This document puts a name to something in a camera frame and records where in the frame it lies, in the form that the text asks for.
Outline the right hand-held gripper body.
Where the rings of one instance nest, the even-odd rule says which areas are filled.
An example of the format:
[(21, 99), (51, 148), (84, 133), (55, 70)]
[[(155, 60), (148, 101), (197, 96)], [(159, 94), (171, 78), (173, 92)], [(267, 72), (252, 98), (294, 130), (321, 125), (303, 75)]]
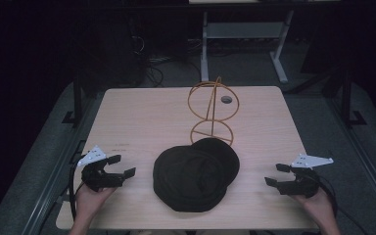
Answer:
[(332, 158), (298, 154), (288, 164), (291, 167), (290, 172), (295, 175), (295, 179), (293, 181), (278, 181), (276, 189), (281, 195), (303, 195), (306, 198), (310, 198), (317, 193), (320, 187), (320, 178), (314, 168), (316, 166), (330, 165), (333, 162)]

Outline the black hat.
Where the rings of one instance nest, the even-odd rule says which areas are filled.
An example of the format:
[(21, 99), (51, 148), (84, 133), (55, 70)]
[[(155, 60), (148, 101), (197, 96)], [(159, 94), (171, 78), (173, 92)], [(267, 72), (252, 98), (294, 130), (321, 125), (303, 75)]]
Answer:
[(163, 151), (154, 163), (153, 189), (176, 212), (207, 212), (224, 198), (239, 169), (226, 142), (204, 138)]

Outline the white metal frame stand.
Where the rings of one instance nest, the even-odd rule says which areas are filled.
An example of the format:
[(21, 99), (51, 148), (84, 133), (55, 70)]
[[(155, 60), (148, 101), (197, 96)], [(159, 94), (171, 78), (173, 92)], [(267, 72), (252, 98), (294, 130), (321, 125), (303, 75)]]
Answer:
[(280, 61), (281, 52), (285, 44), (291, 25), (293, 11), (289, 11), (283, 22), (271, 23), (212, 23), (209, 14), (203, 13), (202, 54), (201, 54), (201, 80), (209, 80), (208, 40), (209, 39), (277, 39), (278, 45), (269, 53), (281, 83), (288, 83), (288, 77)]

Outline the person's right hand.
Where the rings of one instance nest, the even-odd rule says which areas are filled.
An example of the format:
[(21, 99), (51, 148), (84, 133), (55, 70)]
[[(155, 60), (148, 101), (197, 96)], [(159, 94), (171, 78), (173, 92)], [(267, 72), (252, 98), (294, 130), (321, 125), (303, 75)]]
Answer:
[(332, 204), (323, 189), (319, 188), (317, 193), (310, 198), (296, 195), (293, 196), (293, 199), (304, 208), (319, 228), (327, 226), (338, 227), (333, 213)]

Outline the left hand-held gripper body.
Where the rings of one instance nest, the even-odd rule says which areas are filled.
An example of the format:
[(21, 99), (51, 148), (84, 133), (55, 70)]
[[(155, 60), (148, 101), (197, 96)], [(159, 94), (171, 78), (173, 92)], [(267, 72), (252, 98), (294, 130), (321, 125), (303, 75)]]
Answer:
[(122, 186), (122, 173), (107, 173), (104, 170), (104, 167), (108, 165), (107, 158), (109, 157), (102, 149), (95, 145), (76, 164), (77, 166), (83, 166), (81, 171), (82, 182), (95, 192), (98, 192), (100, 188)]

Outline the black metal stand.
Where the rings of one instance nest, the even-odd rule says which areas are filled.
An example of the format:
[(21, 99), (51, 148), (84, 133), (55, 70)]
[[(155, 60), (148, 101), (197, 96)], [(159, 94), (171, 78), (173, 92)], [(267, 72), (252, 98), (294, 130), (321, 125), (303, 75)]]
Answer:
[(82, 120), (82, 74), (76, 73), (72, 82), (73, 90), (73, 110), (66, 112), (63, 123), (71, 124), (73, 128), (79, 126)]
[(359, 111), (351, 109), (352, 75), (348, 69), (342, 69), (341, 119), (347, 128), (354, 125), (366, 125), (366, 121)]

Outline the person's left hand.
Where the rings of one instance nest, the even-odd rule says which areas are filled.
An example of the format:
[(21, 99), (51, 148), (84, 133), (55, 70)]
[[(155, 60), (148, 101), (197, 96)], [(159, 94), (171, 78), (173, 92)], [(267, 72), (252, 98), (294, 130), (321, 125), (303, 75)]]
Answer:
[(98, 210), (115, 191), (116, 188), (102, 188), (95, 192), (87, 185), (83, 185), (76, 194), (74, 223), (81, 226), (89, 226)]

